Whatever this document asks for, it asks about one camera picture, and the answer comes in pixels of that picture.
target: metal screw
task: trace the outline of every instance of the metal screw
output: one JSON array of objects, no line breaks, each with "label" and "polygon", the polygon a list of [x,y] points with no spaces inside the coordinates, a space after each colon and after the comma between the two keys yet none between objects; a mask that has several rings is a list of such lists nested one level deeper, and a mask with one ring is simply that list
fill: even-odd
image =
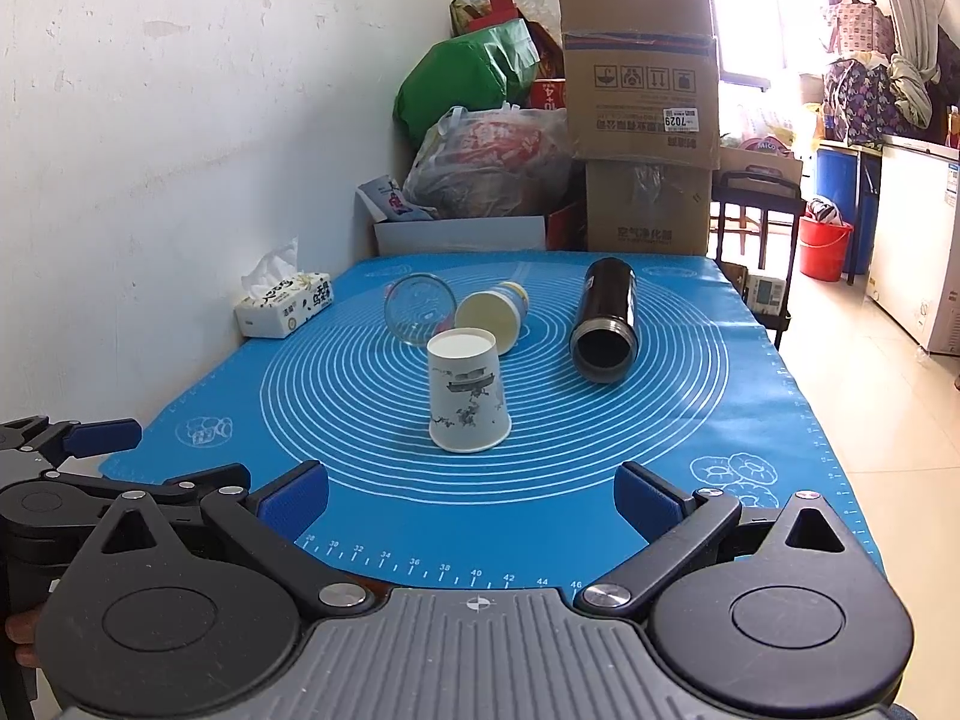
[{"label": "metal screw", "polygon": [[584,600],[592,607],[622,607],[630,603],[630,590],[619,584],[591,584],[584,590]]},{"label": "metal screw", "polygon": [[328,584],[320,591],[320,601],[329,607],[349,608],[363,603],[367,591],[351,581],[338,581]]}]

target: white paper cup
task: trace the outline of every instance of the white paper cup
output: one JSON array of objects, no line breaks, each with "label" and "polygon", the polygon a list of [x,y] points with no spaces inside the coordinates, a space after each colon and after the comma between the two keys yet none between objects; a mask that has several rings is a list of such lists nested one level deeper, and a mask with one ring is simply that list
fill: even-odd
[{"label": "white paper cup", "polygon": [[530,298],[520,284],[501,281],[483,292],[467,295],[457,309],[457,327],[479,327],[493,333],[497,354],[506,354],[517,343],[527,317]]},{"label": "white paper cup", "polygon": [[480,452],[510,434],[493,333],[458,327],[426,344],[430,437],[448,452]]}]

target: triangular cutout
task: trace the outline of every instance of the triangular cutout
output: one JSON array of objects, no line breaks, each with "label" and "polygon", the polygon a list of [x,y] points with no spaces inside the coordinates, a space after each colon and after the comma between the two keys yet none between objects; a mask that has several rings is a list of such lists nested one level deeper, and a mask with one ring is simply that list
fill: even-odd
[{"label": "triangular cutout", "polygon": [[803,509],[793,523],[786,545],[817,552],[843,552],[843,544],[817,509]]},{"label": "triangular cutout", "polygon": [[137,549],[151,549],[157,546],[157,540],[150,533],[147,523],[140,512],[127,512],[104,544],[104,555],[118,552],[133,552]]}]

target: thermos mouth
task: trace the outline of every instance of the thermos mouth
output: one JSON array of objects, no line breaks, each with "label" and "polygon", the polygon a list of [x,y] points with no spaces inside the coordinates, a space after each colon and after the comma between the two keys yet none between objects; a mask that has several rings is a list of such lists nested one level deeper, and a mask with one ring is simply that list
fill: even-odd
[{"label": "thermos mouth", "polygon": [[622,379],[637,360],[639,344],[622,319],[594,317],[570,334],[570,356],[577,370],[592,382],[610,384]]}]

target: green plastic bag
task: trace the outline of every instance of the green plastic bag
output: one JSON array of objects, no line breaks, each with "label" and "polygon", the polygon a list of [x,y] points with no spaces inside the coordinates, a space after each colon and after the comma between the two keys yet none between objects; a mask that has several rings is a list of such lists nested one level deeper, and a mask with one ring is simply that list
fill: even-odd
[{"label": "green plastic bag", "polygon": [[427,52],[400,86],[394,117],[419,148],[427,130],[454,105],[488,111],[522,103],[538,62],[522,19],[445,40]]}]

